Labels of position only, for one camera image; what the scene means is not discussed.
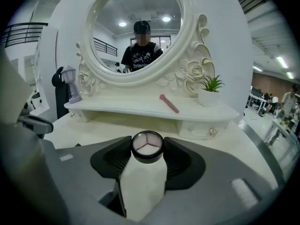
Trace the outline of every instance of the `black t-shirt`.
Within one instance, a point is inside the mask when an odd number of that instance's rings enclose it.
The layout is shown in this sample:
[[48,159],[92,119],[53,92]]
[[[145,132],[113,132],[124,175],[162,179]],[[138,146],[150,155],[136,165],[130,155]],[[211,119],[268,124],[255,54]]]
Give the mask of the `black t-shirt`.
[[163,51],[155,43],[149,42],[146,46],[139,46],[135,43],[126,49],[121,63],[129,65],[131,72],[134,72],[149,65],[161,54],[163,54]]

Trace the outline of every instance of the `ceiling light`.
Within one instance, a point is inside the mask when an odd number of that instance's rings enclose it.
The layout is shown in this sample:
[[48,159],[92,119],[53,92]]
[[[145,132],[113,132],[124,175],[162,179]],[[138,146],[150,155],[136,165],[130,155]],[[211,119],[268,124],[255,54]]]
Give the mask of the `ceiling light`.
[[170,20],[171,20],[170,17],[164,17],[164,18],[163,18],[163,21],[164,21],[164,22],[168,22],[168,21],[170,21]]
[[255,70],[259,71],[259,72],[262,72],[262,70],[259,69],[258,67],[253,66],[253,68],[254,68]]
[[292,73],[288,72],[288,73],[286,73],[286,75],[288,76],[289,79],[294,79],[294,76],[292,75]]
[[126,22],[120,22],[120,23],[119,23],[119,26],[120,26],[120,27],[125,27],[126,25],[127,25]]
[[280,62],[283,68],[287,68],[287,64],[285,63],[282,57],[276,57],[276,59],[278,60],[278,62]]

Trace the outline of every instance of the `crystal drawer knob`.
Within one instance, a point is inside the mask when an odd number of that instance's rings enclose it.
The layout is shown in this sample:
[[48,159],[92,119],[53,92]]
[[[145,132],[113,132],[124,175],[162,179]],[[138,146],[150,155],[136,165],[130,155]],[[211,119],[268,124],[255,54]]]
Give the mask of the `crystal drawer knob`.
[[214,128],[211,128],[211,129],[210,129],[210,135],[211,135],[212,137],[215,137],[217,134],[218,134],[218,130],[216,130],[216,129],[214,129]]

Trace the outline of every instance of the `succulent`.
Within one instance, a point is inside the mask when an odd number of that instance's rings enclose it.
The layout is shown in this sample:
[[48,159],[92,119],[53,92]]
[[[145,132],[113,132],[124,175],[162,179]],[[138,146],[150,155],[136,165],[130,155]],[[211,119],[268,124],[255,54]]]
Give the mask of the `succulent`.
[[214,78],[212,78],[211,76],[205,76],[202,82],[200,82],[205,86],[204,90],[207,90],[209,92],[218,92],[217,89],[222,88],[222,84],[225,85],[224,83],[222,83],[222,80],[218,79],[218,77],[220,77],[220,75]]

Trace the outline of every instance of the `purple lantern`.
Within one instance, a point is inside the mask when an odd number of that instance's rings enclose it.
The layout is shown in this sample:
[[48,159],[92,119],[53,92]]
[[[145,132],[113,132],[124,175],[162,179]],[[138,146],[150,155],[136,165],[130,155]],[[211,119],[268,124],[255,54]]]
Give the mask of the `purple lantern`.
[[79,95],[77,88],[74,84],[75,82],[75,71],[76,69],[71,66],[66,66],[61,71],[61,75],[65,81],[65,83],[69,84],[71,90],[71,98],[69,99],[69,103],[77,103],[82,100],[82,97]]

